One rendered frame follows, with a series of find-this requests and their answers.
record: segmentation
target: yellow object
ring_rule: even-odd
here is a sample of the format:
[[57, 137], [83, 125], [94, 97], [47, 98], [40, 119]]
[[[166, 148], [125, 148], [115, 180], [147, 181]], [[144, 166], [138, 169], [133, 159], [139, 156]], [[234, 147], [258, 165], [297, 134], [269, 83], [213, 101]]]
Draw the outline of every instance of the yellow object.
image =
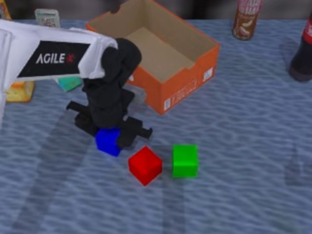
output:
[[11, 88], [6, 91], [7, 102], [29, 102], [35, 88], [34, 81], [14, 82]]
[[0, 0], [0, 18], [3, 20], [12, 20], [4, 0]]

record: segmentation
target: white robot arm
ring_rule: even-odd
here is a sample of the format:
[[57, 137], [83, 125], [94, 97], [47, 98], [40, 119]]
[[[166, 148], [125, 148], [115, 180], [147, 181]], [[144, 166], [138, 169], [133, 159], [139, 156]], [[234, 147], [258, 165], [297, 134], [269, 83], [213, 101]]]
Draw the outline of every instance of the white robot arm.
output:
[[88, 30], [60, 29], [0, 19], [0, 126], [5, 92], [15, 81], [105, 76], [101, 56], [117, 49], [113, 38]]

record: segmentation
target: soda bottle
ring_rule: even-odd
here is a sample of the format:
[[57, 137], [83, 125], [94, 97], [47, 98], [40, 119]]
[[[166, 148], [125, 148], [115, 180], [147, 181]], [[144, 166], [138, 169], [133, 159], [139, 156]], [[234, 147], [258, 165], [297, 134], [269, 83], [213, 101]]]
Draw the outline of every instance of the soda bottle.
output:
[[303, 30], [299, 49], [291, 61], [289, 74], [300, 82], [312, 79], [312, 11]]
[[238, 0], [232, 34], [239, 40], [250, 40], [255, 31], [263, 0]]

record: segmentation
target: brown can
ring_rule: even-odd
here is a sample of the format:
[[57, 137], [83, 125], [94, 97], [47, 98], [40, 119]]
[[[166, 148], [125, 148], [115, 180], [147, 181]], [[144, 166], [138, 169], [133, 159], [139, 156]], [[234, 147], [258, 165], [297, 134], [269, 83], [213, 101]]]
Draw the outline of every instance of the brown can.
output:
[[238, 0], [233, 36], [239, 40], [253, 37], [263, 0]]

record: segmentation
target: table top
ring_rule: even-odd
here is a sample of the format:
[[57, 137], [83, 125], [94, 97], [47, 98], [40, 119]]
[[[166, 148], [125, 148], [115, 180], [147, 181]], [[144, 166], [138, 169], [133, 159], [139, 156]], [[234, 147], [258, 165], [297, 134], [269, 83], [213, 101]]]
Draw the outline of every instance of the table top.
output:
[[[260, 20], [251, 41], [233, 38], [228, 20], [190, 23], [221, 43], [215, 77], [163, 116], [132, 106], [154, 135], [118, 158], [97, 151], [73, 125], [75, 113], [65, 111], [70, 100], [86, 102], [80, 89], [65, 93], [52, 80], [38, 81], [30, 103], [6, 106], [0, 233], [312, 230], [312, 83], [292, 80], [285, 68], [305, 22]], [[84, 24], [62, 22], [66, 28]], [[171, 178], [176, 143], [198, 145], [198, 178]], [[127, 169], [128, 158], [145, 144], [164, 160], [163, 174], [147, 187]], [[298, 183], [285, 180], [291, 158], [305, 172], [293, 175]]]

